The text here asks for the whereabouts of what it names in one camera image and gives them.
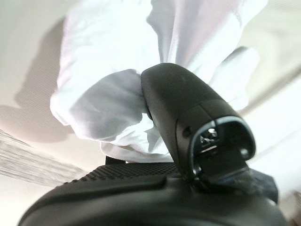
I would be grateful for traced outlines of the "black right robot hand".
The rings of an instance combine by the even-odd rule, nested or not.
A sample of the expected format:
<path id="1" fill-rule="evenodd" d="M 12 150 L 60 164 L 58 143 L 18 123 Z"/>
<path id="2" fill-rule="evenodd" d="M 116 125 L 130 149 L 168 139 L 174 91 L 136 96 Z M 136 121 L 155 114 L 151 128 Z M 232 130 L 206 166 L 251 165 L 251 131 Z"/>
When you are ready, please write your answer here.
<path id="1" fill-rule="evenodd" d="M 271 176 L 248 167 L 247 123 L 175 64 L 145 70 L 147 107 L 172 163 L 111 164 L 38 199 L 21 226 L 286 226 Z"/>

